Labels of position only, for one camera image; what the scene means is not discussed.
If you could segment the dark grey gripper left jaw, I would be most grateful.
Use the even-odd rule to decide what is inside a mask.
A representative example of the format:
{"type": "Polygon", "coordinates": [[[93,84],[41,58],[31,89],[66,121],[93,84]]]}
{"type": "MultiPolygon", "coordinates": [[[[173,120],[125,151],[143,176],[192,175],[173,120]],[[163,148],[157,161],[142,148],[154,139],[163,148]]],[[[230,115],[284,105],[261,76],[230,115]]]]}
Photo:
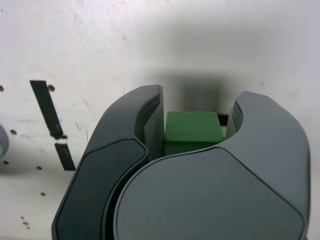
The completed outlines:
{"type": "Polygon", "coordinates": [[[113,215],[124,185],[163,156],[163,89],[144,85],[120,97],[100,118],[54,217],[52,238],[113,239],[113,215]]]}

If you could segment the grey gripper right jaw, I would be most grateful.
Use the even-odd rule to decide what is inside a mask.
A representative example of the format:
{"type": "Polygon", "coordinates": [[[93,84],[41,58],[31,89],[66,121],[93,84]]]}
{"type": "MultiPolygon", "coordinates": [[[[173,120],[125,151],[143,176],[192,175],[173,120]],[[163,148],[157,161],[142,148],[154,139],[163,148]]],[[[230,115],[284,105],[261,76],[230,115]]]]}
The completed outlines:
{"type": "Polygon", "coordinates": [[[116,240],[303,240],[310,215],[310,147],[270,97],[235,100],[234,134],[153,160],[123,188],[116,240]]]}

